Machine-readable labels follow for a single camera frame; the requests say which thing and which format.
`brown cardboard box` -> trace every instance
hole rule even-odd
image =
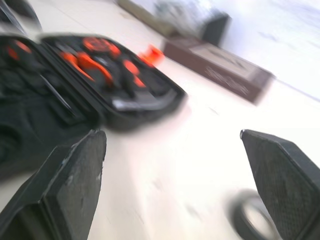
[[[273,78],[261,67],[196,38],[169,39],[163,53],[252,103]]]

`black tool case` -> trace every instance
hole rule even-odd
[[[41,74],[73,112],[71,114],[63,106],[40,76],[26,76],[12,67],[5,57],[0,58],[0,180],[23,171],[37,170],[55,146],[75,143],[91,129],[105,126],[115,131],[130,131],[176,110],[184,99],[186,93],[166,75],[140,62],[124,46],[105,38],[130,56],[144,73],[161,79],[170,91],[175,92],[174,99],[162,109],[117,111],[110,99],[112,93],[100,91],[101,83],[88,80],[61,57],[56,47],[59,43],[81,49],[85,37],[88,36],[47,36],[40,43],[20,36],[0,37],[2,53],[12,40],[18,40],[32,50],[43,66]]]

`black tire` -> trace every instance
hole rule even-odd
[[[245,206],[249,205],[257,210],[269,224],[272,230],[272,237],[262,235],[250,222],[245,213]],[[278,240],[279,233],[269,215],[260,196],[255,191],[241,192],[231,204],[230,223],[238,235],[244,240]]]

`orange tool handle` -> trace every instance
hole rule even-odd
[[[116,45],[103,38],[85,37],[83,45],[91,52],[111,52],[115,58],[121,54],[120,49]]]
[[[89,78],[91,81],[95,82],[95,80],[90,77],[87,73],[85,73],[79,66],[78,66],[78,59],[75,55],[68,52],[61,52],[61,56],[69,62],[74,68],[76,68],[80,73],[85,75],[87,78]]]
[[[105,69],[102,65],[94,61],[88,54],[84,52],[78,53],[77,58],[78,64],[81,68],[100,70],[100,72],[104,75],[106,82],[111,86],[113,85],[113,79],[110,72],[108,72],[108,70]]]
[[[164,58],[164,53],[158,48],[150,45],[147,53],[139,54],[139,58],[149,65],[150,67],[154,67],[155,64],[160,62]]]
[[[131,72],[133,74],[133,82],[139,87],[139,88],[145,88],[146,85],[144,84],[143,81],[141,81],[141,79],[139,78],[140,75],[140,71],[139,69],[136,67],[136,65],[134,65],[130,60],[125,59],[123,61],[123,65],[126,69],[129,70],[129,72]]]

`white floor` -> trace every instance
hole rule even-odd
[[[103,34],[134,52],[164,41],[111,1],[31,2],[46,33]],[[320,103],[275,81],[254,106],[169,59],[158,68],[189,98],[160,122],[131,133],[106,130],[103,183],[88,239],[238,240],[225,208],[237,191],[255,188],[240,130],[292,140],[320,166]],[[0,209],[27,177],[0,183]]]

